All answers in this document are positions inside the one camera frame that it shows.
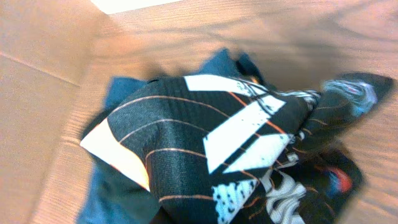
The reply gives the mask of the black orange patterned jersey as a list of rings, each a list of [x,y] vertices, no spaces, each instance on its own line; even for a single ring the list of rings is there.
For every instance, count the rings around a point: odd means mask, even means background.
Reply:
[[[393,88],[372,73],[346,73],[321,91],[160,78],[80,144],[154,197],[155,223],[334,223],[363,183],[338,136]]]

